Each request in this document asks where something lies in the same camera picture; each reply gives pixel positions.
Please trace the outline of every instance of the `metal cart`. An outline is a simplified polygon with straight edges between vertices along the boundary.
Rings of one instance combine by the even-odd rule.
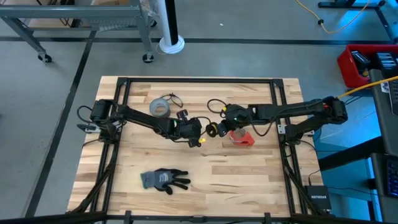
[[[1,19],[13,29],[24,41],[33,47],[39,60],[49,63],[52,58],[47,55],[46,50],[40,42],[33,36],[33,31],[27,27],[21,18],[75,18],[87,19],[89,21],[134,21],[128,24],[129,29],[138,29],[146,53],[142,56],[145,63],[154,60],[152,55],[152,43],[149,33],[150,26],[155,26],[155,22],[147,13],[142,10],[140,0],[129,0],[130,4],[120,6],[67,6],[67,5],[0,5]],[[46,28],[47,30],[100,30],[99,26],[75,27],[75,28]]]

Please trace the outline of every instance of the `yellow cable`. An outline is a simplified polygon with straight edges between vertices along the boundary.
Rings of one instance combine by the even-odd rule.
[[[380,80],[380,81],[377,81],[377,82],[374,82],[374,83],[369,83],[369,84],[367,84],[367,85],[365,85],[365,86],[358,87],[358,88],[356,88],[356,89],[354,89],[354,90],[348,91],[348,92],[346,92],[346,93],[344,93],[344,94],[342,94],[342,95],[340,95],[340,96],[337,96],[337,98],[338,98],[338,99],[341,99],[341,98],[343,98],[344,96],[348,96],[348,95],[350,95],[350,94],[352,94],[352,93],[355,93],[356,91],[363,90],[363,89],[365,89],[365,88],[367,88],[367,87],[371,87],[371,86],[374,86],[374,85],[378,85],[378,84],[380,84],[380,83],[389,82],[389,81],[393,81],[393,80],[398,80],[398,76],[392,77],[392,78],[387,78],[387,79],[385,79],[385,80]]]
[[[307,8],[306,6],[304,6],[299,0],[296,0],[296,1],[297,1],[297,3],[298,3],[299,5],[301,5],[301,7],[303,7],[305,10],[307,10],[308,12],[311,12],[311,13],[318,19],[318,21],[321,20],[321,19],[319,18],[319,16],[318,16],[315,12],[313,12],[311,9]],[[352,22],[354,22],[354,21],[356,20],[356,18],[358,18],[358,16],[360,16],[360,15],[362,14],[362,12],[367,8],[367,6],[371,3],[371,1],[372,1],[372,0],[369,0],[368,3],[366,3],[366,5],[362,8],[362,10],[358,13],[358,15],[356,15],[356,17],[354,17],[354,19],[352,19],[349,23],[347,23],[347,25],[343,26],[342,28],[340,28],[340,29],[338,29],[338,30],[328,31],[328,30],[326,30],[326,28],[325,28],[325,26],[323,25],[323,23],[321,23],[321,26],[322,26],[323,30],[324,30],[326,33],[328,33],[328,34],[335,34],[335,33],[339,32],[339,31],[342,31],[343,29],[347,28]]]

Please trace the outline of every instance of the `gray floor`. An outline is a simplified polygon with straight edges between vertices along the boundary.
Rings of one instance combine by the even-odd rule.
[[[342,26],[358,13],[317,9],[312,0],[302,2],[319,13],[329,29]],[[328,35],[295,1],[178,0],[176,8],[180,34],[189,38],[388,40],[374,11],[364,12],[343,32]],[[0,22],[0,36],[13,35],[16,34]],[[88,32],[35,32],[34,35],[87,37]],[[159,31],[154,30],[152,36],[159,37]],[[100,33],[97,37],[138,35],[134,31],[118,31]],[[0,219],[19,217],[25,209],[85,43],[44,42],[43,46],[54,63],[40,63],[36,52],[26,43],[0,42],[1,52],[7,52],[0,54],[0,94],[3,96],[0,102]],[[311,100],[346,91],[336,62],[344,49],[344,46],[319,45],[186,44],[180,54],[156,55],[154,63],[144,64],[142,44],[94,43],[37,215],[65,212],[85,137],[76,128],[79,120],[75,111],[80,105],[93,104],[101,76],[296,77],[300,79],[304,99]],[[346,148],[379,134],[371,99],[363,98],[350,106],[350,121],[342,131],[325,126],[319,143]],[[368,123],[374,128],[363,131]],[[347,138],[353,133],[353,127],[362,131],[362,135]],[[339,175],[343,175],[347,183],[352,172],[344,173],[341,170]],[[333,175],[324,174],[324,181],[333,183]],[[357,186],[355,182],[347,184]],[[335,200],[341,205],[337,212],[351,203],[344,203],[346,197],[340,199]],[[349,217],[343,212],[340,215]]]

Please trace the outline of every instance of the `white base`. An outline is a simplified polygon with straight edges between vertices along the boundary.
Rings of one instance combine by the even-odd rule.
[[[164,37],[161,38],[159,42],[160,49],[167,54],[177,54],[184,48],[184,46],[184,38],[182,38],[180,35],[178,35],[178,42],[175,45],[167,45],[164,41]]]

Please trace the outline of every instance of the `roll of tape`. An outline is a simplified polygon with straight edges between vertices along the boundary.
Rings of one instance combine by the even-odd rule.
[[[156,110],[161,107],[164,108],[164,111],[156,112]],[[156,118],[168,118],[170,116],[169,102],[163,98],[154,99],[149,105],[149,111]]]

